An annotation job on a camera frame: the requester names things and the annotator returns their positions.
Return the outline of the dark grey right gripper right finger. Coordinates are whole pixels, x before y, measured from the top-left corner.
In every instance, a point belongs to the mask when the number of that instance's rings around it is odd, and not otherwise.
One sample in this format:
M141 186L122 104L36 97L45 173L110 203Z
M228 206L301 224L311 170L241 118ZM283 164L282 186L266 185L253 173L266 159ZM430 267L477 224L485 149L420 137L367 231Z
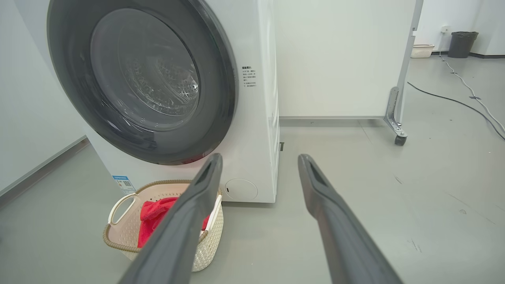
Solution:
M305 206L316 219L334 284L401 284L402 280L314 159L298 156Z

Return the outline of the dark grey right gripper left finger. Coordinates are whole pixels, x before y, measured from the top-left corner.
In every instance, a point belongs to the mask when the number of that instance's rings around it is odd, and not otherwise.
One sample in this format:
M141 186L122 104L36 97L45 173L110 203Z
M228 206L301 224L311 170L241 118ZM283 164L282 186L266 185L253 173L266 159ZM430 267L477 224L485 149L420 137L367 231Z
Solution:
M223 159L213 153L186 191L165 215L121 284L187 284L204 219L215 205Z

